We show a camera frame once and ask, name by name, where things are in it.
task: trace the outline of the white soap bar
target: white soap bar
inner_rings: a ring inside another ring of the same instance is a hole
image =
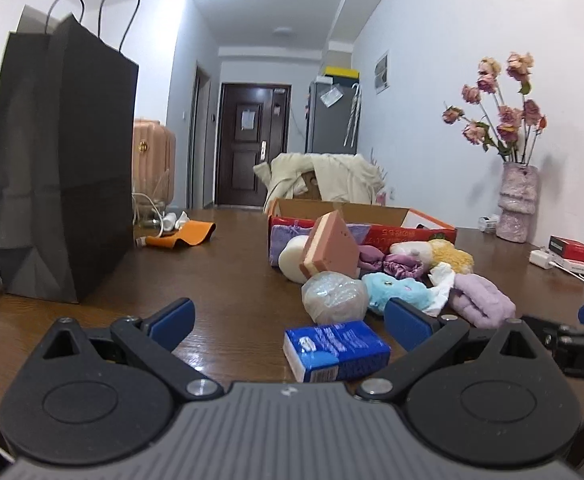
[[[305,235],[292,238],[278,257],[278,268],[281,269],[283,275],[291,282],[301,285],[307,281],[299,267],[307,238]]]

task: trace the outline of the blue plush toy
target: blue plush toy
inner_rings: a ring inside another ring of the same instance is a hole
[[[383,315],[390,298],[400,298],[419,310],[425,310],[433,300],[432,292],[413,278],[397,280],[382,272],[366,274],[361,278],[370,296],[370,310]]]

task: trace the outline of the pink vase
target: pink vase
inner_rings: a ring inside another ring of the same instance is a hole
[[[503,209],[496,226],[499,238],[522,244],[528,241],[530,224],[536,213],[538,169],[516,162],[503,163],[499,207]]]

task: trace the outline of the wooden table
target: wooden table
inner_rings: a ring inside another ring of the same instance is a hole
[[[130,251],[82,305],[0,294],[0,400],[58,317],[74,317],[85,327],[107,326],[124,315],[150,316],[181,296],[197,307],[194,331],[176,351],[185,362],[223,386],[294,381],[281,349],[283,333],[312,322],[300,287],[268,265],[266,218],[240,210],[197,211],[192,217],[216,222],[210,242],[184,250]],[[476,272],[507,294],[519,315],[578,323],[584,286],[557,269],[528,264],[530,246],[461,229],[457,247],[474,255]],[[381,321],[372,316],[366,321],[391,345],[392,359],[403,355]],[[578,465],[584,459],[584,380],[568,381],[582,409],[583,428],[568,457]]]

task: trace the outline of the pink suitcase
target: pink suitcase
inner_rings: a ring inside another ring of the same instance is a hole
[[[132,184],[164,208],[174,198],[175,135],[159,121],[134,120]]]

